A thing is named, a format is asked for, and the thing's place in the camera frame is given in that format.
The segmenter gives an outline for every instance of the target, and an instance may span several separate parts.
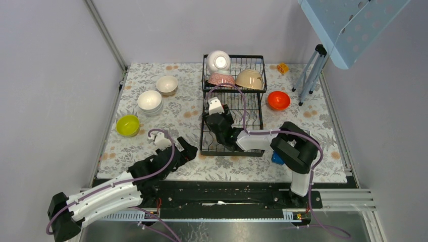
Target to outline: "black wire dish rack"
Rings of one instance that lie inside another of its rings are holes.
[[[204,101],[209,100],[213,97],[217,97],[220,102],[224,105],[227,104],[229,111],[232,114],[234,124],[233,127],[242,128],[242,121],[244,118],[244,102],[242,100],[241,94],[234,87],[218,87],[211,94],[208,92],[213,88],[214,85],[208,83],[210,73],[206,66],[207,54],[203,56],[203,65],[202,65],[202,91]],[[264,59],[262,55],[229,55],[231,59],[231,69],[230,73],[235,78],[239,75],[244,69],[253,69],[261,73],[263,78],[263,89],[255,90],[245,87],[239,87],[240,90],[244,93],[247,108],[245,116],[245,124],[248,130],[262,130],[263,129],[263,120],[261,114],[261,99],[263,94],[266,93],[268,88],[266,82],[266,73],[264,70]],[[208,107],[203,105],[202,112],[208,112]],[[223,145],[217,143],[216,136],[212,133],[205,122],[202,120],[201,125],[201,136],[200,136],[200,145],[199,150],[201,155],[210,155],[210,156],[262,156],[263,150],[248,150],[245,152],[233,152],[229,151]]]

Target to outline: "tan bowl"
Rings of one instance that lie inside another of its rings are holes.
[[[156,88],[163,96],[174,95],[177,91],[177,86],[178,86],[177,78],[173,76],[161,77],[156,82]]]
[[[239,73],[235,84],[241,87],[263,90],[263,78],[261,74],[253,69],[245,69]]]

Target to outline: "table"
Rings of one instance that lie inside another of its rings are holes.
[[[291,92],[291,89],[304,65],[288,66],[289,71],[283,75],[276,70],[276,64],[265,66],[267,92],[262,100],[264,128],[274,129],[284,121],[291,121],[309,130],[325,154],[322,163],[314,171],[314,182],[346,183],[333,123],[320,84],[317,84],[314,93],[307,97],[303,106],[298,106],[299,89],[296,92]],[[137,98],[144,91],[156,90],[156,81],[165,75],[178,79],[178,91],[174,96],[164,97],[161,114],[147,117],[139,109]],[[132,64],[96,177],[114,178],[136,161],[155,154],[155,147],[147,138],[147,131],[153,128],[168,130],[174,139],[183,136],[191,145],[199,147],[203,99],[201,77],[202,64]],[[292,103],[284,111],[273,111],[265,104],[268,94],[275,90],[290,95]],[[115,130],[118,118],[126,114],[134,114],[140,120],[140,132],[132,138],[122,137]],[[272,153],[266,151],[263,157],[214,157],[202,156],[198,152],[194,160],[170,173],[167,179],[290,182],[291,170],[272,163]]]

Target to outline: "light blue panel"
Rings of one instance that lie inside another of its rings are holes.
[[[298,0],[333,63],[349,69],[410,0]]]

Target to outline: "white bowl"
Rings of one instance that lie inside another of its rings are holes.
[[[230,57],[224,51],[215,50],[206,57],[206,67],[211,74],[218,70],[228,71],[230,69]]]
[[[138,97],[137,103],[144,112],[151,113],[157,111],[162,105],[162,95],[153,90],[146,91]]]
[[[178,81],[173,76],[164,76],[156,82],[157,90],[164,96],[174,95],[177,91]]]
[[[159,113],[161,113],[163,109],[164,109],[164,102],[162,102],[160,104],[160,107],[158,110],[156,110],[154,112],[146,112],[143,110],[143,114],[145,114],[146,116],[155,116],[155,115],[158,115]]]

